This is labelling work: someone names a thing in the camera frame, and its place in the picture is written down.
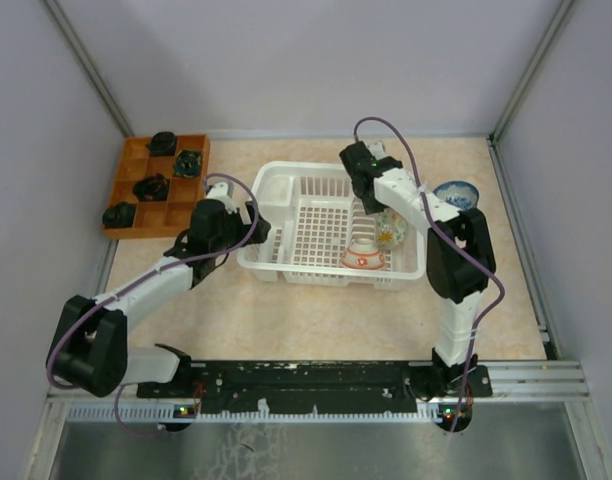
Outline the green orange floral bowl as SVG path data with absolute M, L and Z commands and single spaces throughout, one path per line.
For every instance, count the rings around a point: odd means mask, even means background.
M 380 212 L 375 221 L 376 244 L 381 251 L 399 248 L 406 240 L 408 222 L 393 209 Z

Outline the white plastic dish rack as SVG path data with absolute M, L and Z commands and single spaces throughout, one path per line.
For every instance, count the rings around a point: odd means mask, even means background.
M 340 164 L 273 161 L 258 171 L 252 192 L 271 230 L 265 243 L 239 250 L 237 261 L 261 281 L 402 290 L 425 276 L 425 239 L 412 228 L 401 246 L 384 254 L 384 267 L 343 266 L 352 241 L 377 239 L 377 223 Z

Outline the blue white patterned bowl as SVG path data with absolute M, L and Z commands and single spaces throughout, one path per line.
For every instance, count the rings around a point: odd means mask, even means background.
M 473 184 L 463 180 L 440 184 L 433 190 L 433 193 L 438 199 L 460 210 L 476 208 L 480 199 L 479 190 Z

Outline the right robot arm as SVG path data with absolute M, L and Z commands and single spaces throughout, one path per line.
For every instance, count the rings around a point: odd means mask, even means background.
M 485 215 L 460 210 L 422 186 L 412 149 L 412 169 L 356 140 L 339 154 L 355 196 L 367 214 L 391 208 L 425 231 L 426 277 L 443 301 L 440 337 L 432 364 L 415 382 L 424 397 L 463 394 L 477 367 L 475 339 L 483 318 L 504 299 Z

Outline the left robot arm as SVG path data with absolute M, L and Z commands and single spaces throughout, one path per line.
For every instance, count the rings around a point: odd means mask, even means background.
M 49 382 L 56 388 L 79 388 L 105 397 L 118 387 L 159 384 L 170 395 L 187 394 L 194 373 L 183 366 L 185 355 L 156 345 L 131 349 L 129 333 L 168 301 L 199 285 L 217 267 L 220 257 L 267 240 L 270 223 L 256 202 L 246 210 L 245 223 L 237 208 L 224 201 L 197 203 L 188 229 L 146 273 L 95 298 L 71 297 L 63 307 L 47 357 Z

